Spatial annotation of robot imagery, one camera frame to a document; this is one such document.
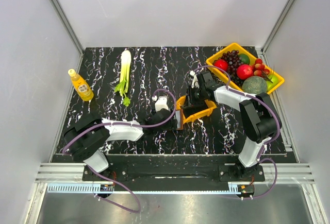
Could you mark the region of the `small orange plastic bin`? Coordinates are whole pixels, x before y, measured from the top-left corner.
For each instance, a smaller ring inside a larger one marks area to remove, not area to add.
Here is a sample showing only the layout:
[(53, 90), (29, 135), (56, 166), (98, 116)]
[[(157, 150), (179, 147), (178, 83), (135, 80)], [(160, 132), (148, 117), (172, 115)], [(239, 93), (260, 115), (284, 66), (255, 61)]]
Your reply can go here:
[(211, 116), (217, 105), (210, 100), (205, 100), (201, 104), (188, 106), (187, 96), (180, 97), (176, 102), (176, 109), (181, 110), (183, 124), (194, 122), (197, 119), (201, 119), (205, 116)]

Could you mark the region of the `brown leather card holder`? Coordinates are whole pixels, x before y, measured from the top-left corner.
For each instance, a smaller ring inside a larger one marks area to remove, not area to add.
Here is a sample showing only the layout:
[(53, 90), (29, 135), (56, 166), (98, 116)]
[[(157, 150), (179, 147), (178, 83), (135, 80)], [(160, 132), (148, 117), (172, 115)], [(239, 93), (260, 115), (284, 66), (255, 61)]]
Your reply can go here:
[(183, 130), (184, 126), (184, 114), (182, 109), (178, 109), (175, 111), (175, 119), (177, 121), (177, 129), (176, 130)]

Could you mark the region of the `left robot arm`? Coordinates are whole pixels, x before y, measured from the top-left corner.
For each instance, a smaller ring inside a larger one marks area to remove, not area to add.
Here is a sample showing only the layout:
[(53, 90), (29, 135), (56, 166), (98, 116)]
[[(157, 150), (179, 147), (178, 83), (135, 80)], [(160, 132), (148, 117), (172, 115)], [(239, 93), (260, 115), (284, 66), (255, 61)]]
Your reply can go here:
[(110, 178), (112, 168), (104, 153), (100, 151), (108, 141), (136, 142), (145, 135), (183, 128), (183, 112), (161, 109), (140, 122), (115, 121), (88, 114), (71, 125), (64, 133), (63, 154), (70, 155), (74, 162), (83, 162), (94, 170), (100, 180)]

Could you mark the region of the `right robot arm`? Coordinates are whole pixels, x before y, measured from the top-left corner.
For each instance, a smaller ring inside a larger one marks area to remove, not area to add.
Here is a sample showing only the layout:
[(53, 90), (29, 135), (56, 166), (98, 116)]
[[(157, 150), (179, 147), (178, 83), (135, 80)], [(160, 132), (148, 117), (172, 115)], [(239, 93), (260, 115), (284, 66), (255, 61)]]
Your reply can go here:
[(270, 96), (241, 92), (216, 82), (210, 71), (191, 71), (190, 75), (192, 83), (187, 88), (189, 107), (209, 100), (240, 112), (246, 140), (234, 172), (238, 179), (247, 180), (252, 176), (252, 167), (259, 162), (264, 147), (280, 134), (282, 124)]

